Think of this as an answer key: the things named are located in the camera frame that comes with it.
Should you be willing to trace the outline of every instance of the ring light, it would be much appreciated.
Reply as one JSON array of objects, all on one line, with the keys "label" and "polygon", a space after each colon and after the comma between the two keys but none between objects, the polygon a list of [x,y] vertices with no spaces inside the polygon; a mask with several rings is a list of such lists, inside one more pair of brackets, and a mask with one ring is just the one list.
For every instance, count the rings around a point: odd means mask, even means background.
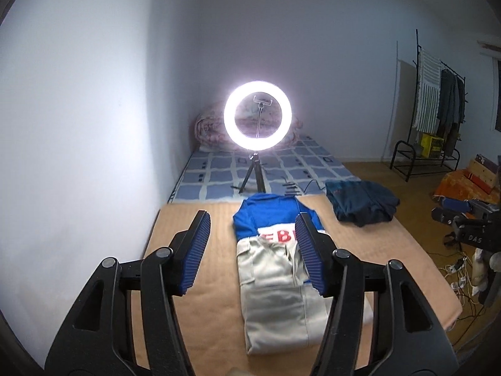
[{"label": "ring light", "polygon": [[[279,103],[282,112],[282,120],[279,128],[275,131],[275,133],[266,138],[252,138],[245,136],[236,126],[235,122],[237,106],[245,97],[257,92],[267,93],[268,95],[274,97]],[[230,97],[228,97],[225,106],[224,120],[226,131],[236,144],[251,151],[265,150],[280,143],[280,141],[287,134],[287,131],[289,131],[289,127],[292,122],[291,103],[289,102],[289,99],[287,99],[285,93],[281,91],[279,87],[271,83],[264,81],[248,82],[237,87]]]}]

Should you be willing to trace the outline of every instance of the striped towel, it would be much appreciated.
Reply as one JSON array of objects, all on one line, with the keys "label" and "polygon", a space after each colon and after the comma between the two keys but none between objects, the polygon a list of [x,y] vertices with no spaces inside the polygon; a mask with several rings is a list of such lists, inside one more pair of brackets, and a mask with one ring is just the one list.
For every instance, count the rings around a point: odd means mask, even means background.
[{"label": "striped towel", "polygon": [[442,68],[440,59],[423,49],[421,50],[418,68],[417,107],[413,127],[422,133],[436,133]]}]

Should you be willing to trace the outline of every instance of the folded clothing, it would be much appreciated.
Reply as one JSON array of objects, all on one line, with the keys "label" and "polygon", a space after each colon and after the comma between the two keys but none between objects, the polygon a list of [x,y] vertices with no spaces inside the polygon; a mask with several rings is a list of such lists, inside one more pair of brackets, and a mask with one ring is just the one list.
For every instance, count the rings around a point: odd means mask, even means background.
[{"label": "folded clothing", "polygon": [[[256,194],[234,215],[240,299],[248,354],[308,347],[322,341],[332,303],[311,285],[297,247],[295,219],[307,212],[325,233],[315,211],[294,197]],[[364,323],[372,322],[367,299]]]},{"label": "folded clothing", "polygon": [[327,181],[327,198],[340,222],[362,227],[389,222],[400,204],[392,191],[370,181]]}]

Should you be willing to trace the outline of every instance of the mattress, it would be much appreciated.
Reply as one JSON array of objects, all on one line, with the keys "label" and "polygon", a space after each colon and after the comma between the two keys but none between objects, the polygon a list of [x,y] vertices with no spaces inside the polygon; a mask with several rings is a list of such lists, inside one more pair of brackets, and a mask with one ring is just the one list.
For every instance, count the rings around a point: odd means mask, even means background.
[{"label": "mattress", "polygon": [[[325,230],[338,247],[373,263],[401,260],[442,326],[448,328],[454,323],[462,311],[461,304],[431,258],[396,218],[392,222],[359,228],[337,221],[325,195],[300,196],[299,200],[319,214]],[[236,238],[232,228],[232,216],[239,207],[238,202],[167,204],[160,211],[146,255],[167,246],[177,232],[189,227],[199,209],[208,211],[211,233],[194,286],[184,297],[174,298],[184,343],[197,376],[222,376],[232,367],[257,376],[309,375],[318,346],[264,356],[247,356],[245,352]],[[134,291],[132,296],[134,345],[137,363],[147,368],[138,294]],[[357,367],[368,362],[371,333],[371,325],[364,326]]]},{"label": "mattress", "polygon": [[[320,194],[327,180],[358,180],[325,148],[309,136],[286,150],[260,151],[267,192],[284,195],[285,183],[294,183],[297,194]],[[256,176],[250,176],[246,191],[239,194],[250,166],[249,153],[195,151],[171,194],[170,202],[241,201],[256,192]]]}]

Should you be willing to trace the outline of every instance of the dark blue clothing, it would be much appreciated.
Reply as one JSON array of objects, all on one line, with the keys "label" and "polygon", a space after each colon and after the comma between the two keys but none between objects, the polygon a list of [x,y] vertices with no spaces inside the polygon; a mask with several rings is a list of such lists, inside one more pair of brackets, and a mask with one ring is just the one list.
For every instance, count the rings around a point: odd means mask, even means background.
[{"label": "dark blue clothing", "polygon": [[294,223],[300,212],[307,212],[310,215],[317,230],[323,229],[317,213],[304,206],[295,197],[256,193],[244,200],[239,211],[233,215],[236,240],[258,236],[258,227]]},{"label": "dark blue clothing", "polygon": [[359,227],[391,221],[400,204],[392,191],[375,182],[327,181],[325,187],[338,220]]}]

